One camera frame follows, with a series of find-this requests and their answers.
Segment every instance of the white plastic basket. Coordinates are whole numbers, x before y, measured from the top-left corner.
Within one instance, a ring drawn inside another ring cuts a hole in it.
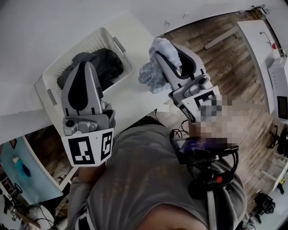
[[[47,93],[60,117],[63,117],[64,113],[61,103],[62,91],[57,85],[57,78],[69,65],[72,64],[72,59],[77,54],[81,52],[92,53],[102,48],[107,48],[116,53],[116,55],[122,61],[124,69],[123,73],[119,77],[112,80],[114,84],[103,91],[104,95],[115,85],[117,85],[118,81],[121,81],[134,73],[135,67],[119,40],[116,37],[113,38],[105,28],[99,28],[84,38],[82,41],[80,41],[78,44],[76,44],[74,47],[72,47],[70,50],[68,50],[66,53],[58,57],[43,73],[42,79],[45,88],[47,89]]]

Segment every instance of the teal object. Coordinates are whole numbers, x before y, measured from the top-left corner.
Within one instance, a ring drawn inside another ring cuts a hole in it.
[[[19,158],[16,163],[13,162],[15,157]],[[11,182],[17,183],[23,190],[21,196],[29,204],[36,204],[63,195],[42,171],[26,146],[23,137],[17,138],[15,149],[9,142],[4,144],[0,160],[3,170]],[[23,165],[29,169],[30,177],[24,172]]]

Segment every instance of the white appliance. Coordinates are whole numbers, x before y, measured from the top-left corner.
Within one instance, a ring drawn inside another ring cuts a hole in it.
[[[268,69],[273,87],[275,113],[281,123],[288,124],[288,59],[276,58]]]

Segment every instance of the gray t-shirt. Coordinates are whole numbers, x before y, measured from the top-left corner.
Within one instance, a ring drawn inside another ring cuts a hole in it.
[[[96,230],[135,230],[147,212],[159,204],[184,208],[208,227],[207,201],[190,197],[188,186],[193,178],[186,166],[179,164],[169,133],[160,125],[144,125],[119,134],[106,171],[95,185],[73,179],[67,229],[74,229],[86,206]],[[213,167],[230,170],[225,161]],[[223,216],[234,218],[235,228],[246,212],[247,200],[237,175],[231,185],[232,190],[223,189],[221,200],[216,201],[216,213],[221,213],[222,217],[217,217],[221,222]]]

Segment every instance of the light blue cloth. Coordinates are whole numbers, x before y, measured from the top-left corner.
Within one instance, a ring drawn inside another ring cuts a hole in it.
[[[150,49],[150,62],[140,69],[138,80],[141,84],[150,87],[151,93],[160,93],[166,89],[172,89],[170,83],[166,82],[161,69],[156,61],[155,53],[163,54],[177,69],[182,65],[178,52],[167,39],[155,38]]]

